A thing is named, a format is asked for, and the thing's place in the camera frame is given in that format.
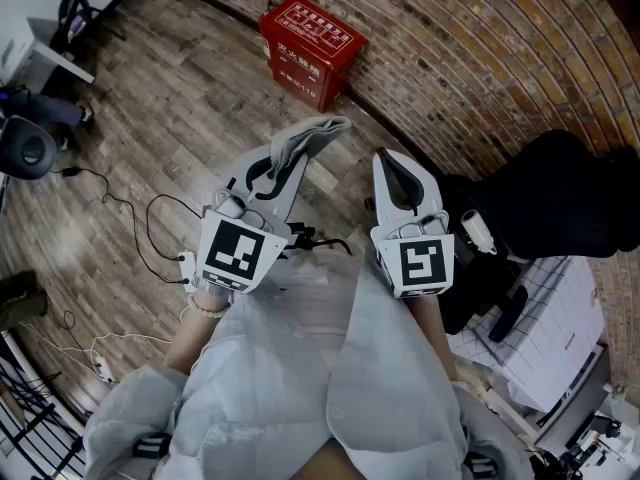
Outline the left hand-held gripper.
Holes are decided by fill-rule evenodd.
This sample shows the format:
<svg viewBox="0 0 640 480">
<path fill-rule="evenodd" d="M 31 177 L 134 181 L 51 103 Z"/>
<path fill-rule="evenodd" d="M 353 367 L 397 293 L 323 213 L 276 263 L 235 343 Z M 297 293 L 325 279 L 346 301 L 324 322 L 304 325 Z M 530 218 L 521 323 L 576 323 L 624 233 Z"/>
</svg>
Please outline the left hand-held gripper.
<svg viewBox="0 0 640 480">
<path fill-rule="evenodd" d="M 247 294 L 258 287 L 288 245 L 286 222 L 309 161 L 302 152 L 273 178 L 269 146 L 231 165 L 225 189 L 204 208 L 195 276 Z"/>
</svg>

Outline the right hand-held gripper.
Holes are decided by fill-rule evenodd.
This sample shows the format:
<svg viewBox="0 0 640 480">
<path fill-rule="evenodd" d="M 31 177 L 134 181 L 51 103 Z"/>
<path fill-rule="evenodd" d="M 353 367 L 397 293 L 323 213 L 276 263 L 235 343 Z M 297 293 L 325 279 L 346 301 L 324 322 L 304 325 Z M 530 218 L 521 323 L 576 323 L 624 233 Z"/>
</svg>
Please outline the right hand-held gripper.
<svg viewBox="0 0 640 480">
<path fill-rule="evenodd" d="M 454 280 L 454 235 L 436 178 L 413 158 L 378 148 L 373 181 L 379 226 L 370 236 L 393 295 L 447 291 Z"/>
</svg>

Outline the grey cloth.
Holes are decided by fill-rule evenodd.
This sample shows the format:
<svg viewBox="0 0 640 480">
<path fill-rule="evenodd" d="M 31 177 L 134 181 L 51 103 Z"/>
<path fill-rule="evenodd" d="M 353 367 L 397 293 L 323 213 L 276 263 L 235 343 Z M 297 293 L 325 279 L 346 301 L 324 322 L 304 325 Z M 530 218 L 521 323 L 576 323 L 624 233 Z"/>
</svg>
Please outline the grey cloth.
<svg viewBox="0 0 640 480">
<path fill-rule="evenodd" d="M 309 158 L 352 127 L 341 115 L 313 116 L 281 130 L 271 139 L 269 179 L 277 179 L 302 153 Z"/>
</svg>

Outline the red fire extinguisher box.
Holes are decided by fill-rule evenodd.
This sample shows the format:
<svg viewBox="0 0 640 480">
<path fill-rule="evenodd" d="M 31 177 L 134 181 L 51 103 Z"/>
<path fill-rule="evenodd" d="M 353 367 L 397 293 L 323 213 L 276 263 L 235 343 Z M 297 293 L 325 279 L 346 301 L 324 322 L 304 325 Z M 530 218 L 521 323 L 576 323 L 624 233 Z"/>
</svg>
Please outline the red fire extinguisher box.
<svg viewBox="0 0 640 480">
<path fill-rule="evenodd" d="M 308 0 L 286 0 L 259 18 L 273 79 L 320 113 L 347 84 L 368 40 Z"/>
</svg>

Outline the person's left forearm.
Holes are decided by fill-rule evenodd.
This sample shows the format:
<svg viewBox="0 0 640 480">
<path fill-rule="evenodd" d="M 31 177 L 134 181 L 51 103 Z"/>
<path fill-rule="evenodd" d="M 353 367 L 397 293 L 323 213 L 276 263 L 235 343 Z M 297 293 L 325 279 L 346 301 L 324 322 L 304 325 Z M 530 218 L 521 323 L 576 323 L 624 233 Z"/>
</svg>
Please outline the person's left forearm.
<svg viewBox="0 0 640 480">
<path fill-rule="evenodd" d="M 228 307 L 229 302 L 225 307 L 220 307 L 218 311 L 207 311 L 196 305 L 191 296 L 181 325 L 162 364 L 188 375 Z"/>
</svg>

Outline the person's left hand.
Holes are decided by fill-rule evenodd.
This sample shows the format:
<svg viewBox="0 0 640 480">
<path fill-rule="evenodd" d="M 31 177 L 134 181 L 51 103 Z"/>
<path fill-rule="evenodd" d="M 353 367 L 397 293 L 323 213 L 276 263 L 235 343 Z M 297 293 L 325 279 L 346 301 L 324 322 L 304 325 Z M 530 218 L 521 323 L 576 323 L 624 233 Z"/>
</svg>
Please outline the person's left hand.
<svg viewBox="0 0 640 480">
<path fill-rule="evenodd" d="M 207 311 L 218 311 L 220 307 L 225 307 L 229 302 L 232 291 L 226 287 L 209 282 L 206 279 L 198 278 L 197 289 L 192 295 L 194 303 Z"/>
</svg>

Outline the black battery pack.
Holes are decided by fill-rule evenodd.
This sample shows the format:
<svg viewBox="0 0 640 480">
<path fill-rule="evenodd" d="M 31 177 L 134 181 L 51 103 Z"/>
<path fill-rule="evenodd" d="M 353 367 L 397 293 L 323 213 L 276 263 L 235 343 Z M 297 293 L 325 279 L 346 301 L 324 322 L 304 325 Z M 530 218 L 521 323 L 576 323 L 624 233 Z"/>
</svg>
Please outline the black battery pack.
<svg viewBox="0 0 640 480">
<path fill-rule="evenodd" d="M 316 229 L 311 226 L 306 226 L 303 222 L 288 223 L 291 231 L 291 237 L 286 250 L 311 250 L 315 247 L 313 237 L 316 234 Z"/>
</svg>

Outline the white cylindrical device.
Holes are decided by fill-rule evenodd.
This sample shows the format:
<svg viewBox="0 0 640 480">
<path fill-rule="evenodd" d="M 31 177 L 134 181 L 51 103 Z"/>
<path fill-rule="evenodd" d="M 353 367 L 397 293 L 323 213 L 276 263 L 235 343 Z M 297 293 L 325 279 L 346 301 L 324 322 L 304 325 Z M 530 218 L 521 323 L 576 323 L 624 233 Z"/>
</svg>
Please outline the white cylindrical device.
<svg viewBox="0 0 640 480">
<path fill-rule="evenodd" d="M 461 217 L 461 224 L 471 242 L 481 253 L 497 254 L 493 235 L 477 210 L 466 211 Z"/>
</svg>

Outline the black office chair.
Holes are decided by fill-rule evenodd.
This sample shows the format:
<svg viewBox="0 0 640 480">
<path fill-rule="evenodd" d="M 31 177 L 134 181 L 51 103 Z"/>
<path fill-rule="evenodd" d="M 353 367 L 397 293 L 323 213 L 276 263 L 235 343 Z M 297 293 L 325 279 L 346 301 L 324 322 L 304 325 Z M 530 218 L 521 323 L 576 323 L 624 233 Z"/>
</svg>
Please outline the black office chair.
<svg viewBox="0 0 640 480">
<path fill-rule="evenodd" d="M 457 234 L 454 284 L 439 297 L 449 334 L 498 306 L 490 338 L 504 339 L 528 299 L 517 282 L 530 260 L 609 258 L 640 246 L 640 154 L 632 147 L 596 157 L 572 133 L 551 130 L 489 177 L 448 175 L 440 190 Z M 493 235 L 496 255 L 481 253 L 466 234 L 461 217 L 471 209 Z"/>
</svg>

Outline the person's white shirt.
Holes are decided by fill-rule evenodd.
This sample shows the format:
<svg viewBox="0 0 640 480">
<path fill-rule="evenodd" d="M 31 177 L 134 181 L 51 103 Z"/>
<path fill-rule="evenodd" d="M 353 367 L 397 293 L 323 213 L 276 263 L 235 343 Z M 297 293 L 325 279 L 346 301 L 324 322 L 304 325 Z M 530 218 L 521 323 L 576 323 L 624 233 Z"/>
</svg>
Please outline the person's white shirt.
<svg viewBox="0 0 640 480">
<path fill-rule="evenodd" d="M 231 294 L 190 373 L 144 366 L 84 433 L 85 480 L 463 480 L 469 453 L 533 480 L 523 443 L 449 380 L 372 260 L 279 261 Z M 172 436 L 159 460 L 134 443 Z"/>
</svg>

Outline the white gridded storage box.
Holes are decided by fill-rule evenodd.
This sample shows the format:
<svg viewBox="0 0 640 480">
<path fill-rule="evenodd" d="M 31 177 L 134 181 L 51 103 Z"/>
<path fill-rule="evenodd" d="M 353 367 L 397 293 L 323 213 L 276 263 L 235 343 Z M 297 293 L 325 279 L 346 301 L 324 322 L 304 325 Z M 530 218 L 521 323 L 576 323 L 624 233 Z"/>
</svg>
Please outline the white gridded storage box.
<svg viewBox="0 0 640 480">
<path fill-rule="evenodd" d="M 569 389 L 604 331 L 602 307 L 588 259 L 538 259 L 517 282 L 528 299 L 514 327 L 496 343 L 491 308 L 448 336 L 454 354 L 500 374 L 519 404 L 549 412 Z"/>
</svg>

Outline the white power strip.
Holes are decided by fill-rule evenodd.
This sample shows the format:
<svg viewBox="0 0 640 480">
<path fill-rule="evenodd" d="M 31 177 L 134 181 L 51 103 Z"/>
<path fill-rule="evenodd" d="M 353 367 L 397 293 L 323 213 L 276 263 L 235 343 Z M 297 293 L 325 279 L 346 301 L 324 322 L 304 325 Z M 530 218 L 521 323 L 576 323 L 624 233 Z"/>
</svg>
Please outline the white power strip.
<svg viewBox="0 0 640 480">
<path fill-rule="evenodd" d="M 112 384 L 116 382 L 116 378 L 114 377 L 109 364 L 107 363 L 106 359 L 102 355 L 96 352 L 92 352 L 91 362 L 96 375 L 101 381 L 107 384 Z"/>
</svg>

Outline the black mesh chair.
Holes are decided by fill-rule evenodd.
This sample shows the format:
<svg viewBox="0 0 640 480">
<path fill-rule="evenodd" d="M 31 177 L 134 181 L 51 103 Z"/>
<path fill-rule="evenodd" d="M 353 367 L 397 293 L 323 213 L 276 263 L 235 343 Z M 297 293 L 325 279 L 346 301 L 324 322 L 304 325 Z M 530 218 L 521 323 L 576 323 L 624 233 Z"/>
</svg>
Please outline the black mesh chair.
<svg viewBox="0 0 640 480">
<path fill-rule="evenodd" d="M 61 0 L 57 14 L 57 29 L 49 47 L 67 60 L 75 60 L 91 34 L 105 19 L 114 16 L 113 10 L 95 7 L 89 0 Z"/>
</svg>

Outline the white desk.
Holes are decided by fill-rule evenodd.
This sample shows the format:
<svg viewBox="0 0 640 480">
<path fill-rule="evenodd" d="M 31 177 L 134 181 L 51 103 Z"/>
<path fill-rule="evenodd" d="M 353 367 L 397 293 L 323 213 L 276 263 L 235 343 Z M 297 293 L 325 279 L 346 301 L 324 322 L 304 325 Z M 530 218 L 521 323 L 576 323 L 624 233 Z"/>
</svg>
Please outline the white desk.
<svg viewBox="0 0 640 480">
<path fill-rule="evenodd" d="M 49 46 L 53 20 L 16 15 L 0 18 L 0 84 L 41 92 L 56 68 L 89 84 L 95 77 Z"/>
</svg>

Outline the black metal rack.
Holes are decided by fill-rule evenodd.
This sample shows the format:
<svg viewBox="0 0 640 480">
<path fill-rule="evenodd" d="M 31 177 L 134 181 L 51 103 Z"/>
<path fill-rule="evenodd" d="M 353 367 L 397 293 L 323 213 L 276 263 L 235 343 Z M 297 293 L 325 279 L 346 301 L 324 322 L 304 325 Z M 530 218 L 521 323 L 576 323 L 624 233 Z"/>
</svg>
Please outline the black metal rack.
<svg viewBox="0 0 640 480">
<path fill-rule="evenodd" d="M 0 480 L 82 480 L 84 430 L 8 332 L 0 333 Z"/>
</svg>

